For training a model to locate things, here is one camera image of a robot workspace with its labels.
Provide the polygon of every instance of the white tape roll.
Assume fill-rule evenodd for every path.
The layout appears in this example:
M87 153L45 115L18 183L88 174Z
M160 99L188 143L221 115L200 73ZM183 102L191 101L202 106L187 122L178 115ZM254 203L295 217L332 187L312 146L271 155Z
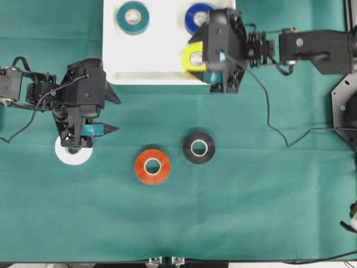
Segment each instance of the white tape roll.
M67 165L81 165L90 159L93 148L79 149L75 154L71 153L68 148L61 146L61 139L58 137L55 143L55 152L57 157Z

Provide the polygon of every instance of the metal bracket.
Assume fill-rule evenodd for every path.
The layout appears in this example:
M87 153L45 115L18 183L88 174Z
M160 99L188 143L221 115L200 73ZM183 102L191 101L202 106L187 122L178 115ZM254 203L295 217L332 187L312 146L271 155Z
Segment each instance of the metal bracket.
M347 31L351 31L357 25L357 1L345 0Z
M357 92L357 73L349 74L331 92L334 128L344 128L348 100ZM357 150L356 131L336 131L354 150Z
M171 262L172 262L172 265L174 265L176 267L180 267L181 265L185 265L185 258L172 257Z
M165 263L163 264L163 257L155 257L149 259L149 263L146 264L147 268L158 268L159 266L164 266L164 267L176 267L179 268L181 265L185 264L185 258L181 257L171 257L171 263L170 263L170 258L165 257Z
M162 264L162 257L155 257L149 259L149 263L146 264L147 268L158 268Z

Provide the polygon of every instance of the black cable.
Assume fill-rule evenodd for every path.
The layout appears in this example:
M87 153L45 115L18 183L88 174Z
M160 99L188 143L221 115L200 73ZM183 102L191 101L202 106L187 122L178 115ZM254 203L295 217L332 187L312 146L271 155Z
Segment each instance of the black cable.
M334 257L329 257L329 258L325 258L325 259L317 259L317 260L311 260L311 261L300 261L300 262L284 262L285 264L292 264L292 265L300 265L300 264L315 264L317 262L323 262L323 261L331 261L331 260L336 260L342 257L346 257L349 255L353 255L353 254L357 254L357 251L351 251L351 252L347 252L341 255L337 255Z
M16 66L16 64L18 63L19 60L22 62L22 65L23 65L23 67L24 67L25 70L22 70L22 69L20 69L20 68L18 68L18 67ZM27 74L28 74L28 77L30 77L30 79L31 79L33 82L36 82L36 79L35 79L35 77L32 75L32 71L31 71L30 66L28 65L28 62L27 62L27 60L26 60L25 57L21 57L21 56L16 57L16 58L13 60L12 64L11 64L11 68L16 69L16 70L18 70L18 71L21 71L21 72L23 72L23 73L27 73Z
M56 91L58 91L58 90L60 90L60 89L66 88L66 87L68 87L68 86L74 84L74 83L77 82L78 80L83 79L83 78L86 78L86 77L87 77L86 75L82 75L82 76L80 76L80 77L77 77L77 78L74 79L73 81L71 81L71 82L69 82L69 83L67 83L67 84L64 84L64 85L62 85L62 86L60 86L60 87L58 87L58 88L55 88L55 89L53 89L53 90L47 92L46 94L44 94L44 95L40 98L40 100L37 102L36 107L35 107L35 109L33 110L33 114L32 114L32 116L31 116L30 121L29 121L24 127L22 127L20 130L18 130L17 132L15 132L8 140L6 140L5 138L2 138L2 137L0 137L0 140L4 141L4 142L6 142L6 143L10 143L13 138L15 138L17 135L19 135L21 132L23 132L25 129L27 129L27 128L31 125L31 123L33 122L33 119L35 119L35 115L36 115L37 109L39 108L39 106L40 106L40 104L41 104L41 102L43 101L44 98L46 98L46 97L47 97L48 95L50 95L51 93L56 92Z
M345 261L345 263L347 263L349 266L351 266L352 268L356 268L355 266L353 266L352 264L350 264L348 261Z
M285 71L283 68L280 67L280 63L277 63L275 59L271 56L268 56L270 60L272 61L272 64L277 68L277 70L285 76L291 75L294 72L294 65L289 65L289 71Z
M269 128L271 128L272 130L276 131L285 141L285 145L287 148L290 148L291 146L295 145L296 143L298 143L299 141L301 141L303 138L305 138L311 131L315 131L315 130L327 130L327 131L357 131L357 128L323 128L323 127L313 127L310 128L308 131L305 132L305 134L303 134L300 138L298 138L296 141L289 143L287 137L276 127L272 126L270 124L270 101L269 101L269 94L267 91L267 88L263 85L263 83L259 80L259 78L252 72L250 71L247 67L245 67L244 65L242 65L239 61L235 60L233 57L225 54L227 60L234 62L238 67L242 68L243 70L245 70L246 72L248 72L257 82L258 84L262 87L262 89L264 90L264 93L266 95L266 100L267 100L267 125Z

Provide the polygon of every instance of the teal fabric surface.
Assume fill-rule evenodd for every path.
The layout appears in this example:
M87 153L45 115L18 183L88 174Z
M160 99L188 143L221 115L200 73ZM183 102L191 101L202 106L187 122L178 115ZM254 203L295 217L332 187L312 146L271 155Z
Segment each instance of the teal fabric surface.
M342 2L239 0L237 7L259 30L343 30ZM22 55L33 70L61 78L67 64L100 57L102 5L2 0L1 66ZM269 90L272 123L289 140L331 122L330 90L341 76L322 76L308 62L289 77L274 68L254 72ZM0 143L0 261L315 259L356 249L355 235L339 226L356 196L352 151L331 132L286 149L266 126L263 91L248 75L238 95L209 94L208 87L114 89L123 104L108 103L100 121L120 131L95 140L84 165L57 159L50 113L38 114L11 145ZM29 117L0 108L0 135ZM217 145L205 165L182 153L194 129ZM160 186L144 185L134 173L148 147L171 160Z

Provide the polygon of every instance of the tape roll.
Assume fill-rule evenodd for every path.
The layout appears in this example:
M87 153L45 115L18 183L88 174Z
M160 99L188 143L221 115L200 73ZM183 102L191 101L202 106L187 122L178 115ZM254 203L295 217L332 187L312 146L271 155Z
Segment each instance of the tape roll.
M79 149L76 153L70 152L66 147L61 146L61 138L58 137L55 143L55 152L57 157L67 165L81 165L87 162L92 153L93 148L82 148Z
M202 153L194 150L194 144L200 142L205 146ZM194 132L188 135L184 142L184 154L186 158L194 164L205 164L210 161L216 152L216 145L213 138L204 132Z
M158 172L154 174L147 170L147 163L150 160L156 160L160 164ZM170 174L170 159L160 150L149 149L143 151L136 159L135 173L143 183L150 185L160 184L164 182Z
M208 12L211 10L213 10L212 6L202 3L194 4L187 10L185 26L191 35L194 35L204 24L208 17Z
M149 26L149 12L142 3L130 1L121 6L117 20L123 32L139 35Z
M205 71L206 63L202 60L203 42L192 43L187 46L181 57L184 71Z

